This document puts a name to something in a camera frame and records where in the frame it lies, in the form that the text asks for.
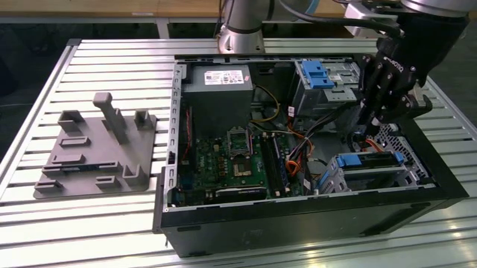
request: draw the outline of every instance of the red wire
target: red wire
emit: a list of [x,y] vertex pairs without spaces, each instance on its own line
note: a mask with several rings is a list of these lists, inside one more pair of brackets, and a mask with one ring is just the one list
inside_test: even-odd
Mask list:
[[185,151],[185,155],[182,156],[182,161],[185,161],[185,159],[186,159],[186,156],[187,156],[187,153],[189,153],[189,149],[190,149],[190,146],[191,146],[191,131],[190,131],[190,128],[189,128],[189,125],[190,125],[189,109],[186,111],[186,124],[187,124],[187,148],[186,148],[186,151]]
[[381,148],[369,139],[366,139],[366,143],[373,146],[373,148],[374,148],[374,150],[377,150],[377,152],[382,152]]

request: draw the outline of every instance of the white label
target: white label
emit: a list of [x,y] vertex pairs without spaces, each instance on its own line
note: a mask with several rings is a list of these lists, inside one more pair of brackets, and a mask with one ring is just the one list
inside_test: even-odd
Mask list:
[[329,75],[328,76],[332,80],[340,80],[341,81],[341,76],[340,75]]
[[231,85],[243,84],[242,71],[206,71],[205,81],[206,85]]
[[312,184],[306,179],[304,180],[304,186],[306,187],[306,189],[312,190]]
[[296,107],[289,106],[289,116],[294,117],[296,116]]
[[149,12],[133,12],[134,16],[154,16],[154,13]]

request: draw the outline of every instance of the gray plastic holder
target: gray plastic holder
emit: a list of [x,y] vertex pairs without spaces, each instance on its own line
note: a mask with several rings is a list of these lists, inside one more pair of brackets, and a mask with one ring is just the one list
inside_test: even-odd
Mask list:
[[96,93],[94,105],[104,118],[62,112],[62,132],[35,185],[36,199],[149,189],[157,117],[146,110],[123,117],[111,101],[108,92]]

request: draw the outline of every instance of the aluminum extrusion table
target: aluminum extrusion table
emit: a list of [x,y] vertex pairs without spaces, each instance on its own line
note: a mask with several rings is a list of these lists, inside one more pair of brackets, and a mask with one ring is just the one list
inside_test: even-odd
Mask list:
[[[364,53],[374,40],[266,40],[270,54]],[[477,131],[432,80],[435,103],[417,123],[471,198],[392,234],[181,259],[151,233],[154,190],[76,200],[36,200],[64,109],[98,116],[91,103],[110,91],[123,115],[147,108],[159,118],[153,174],[165,165],[174,55],[215,54],[215,40],[83,40],[68,46],[0,164],[0,267],[435,267],[477,259]]]

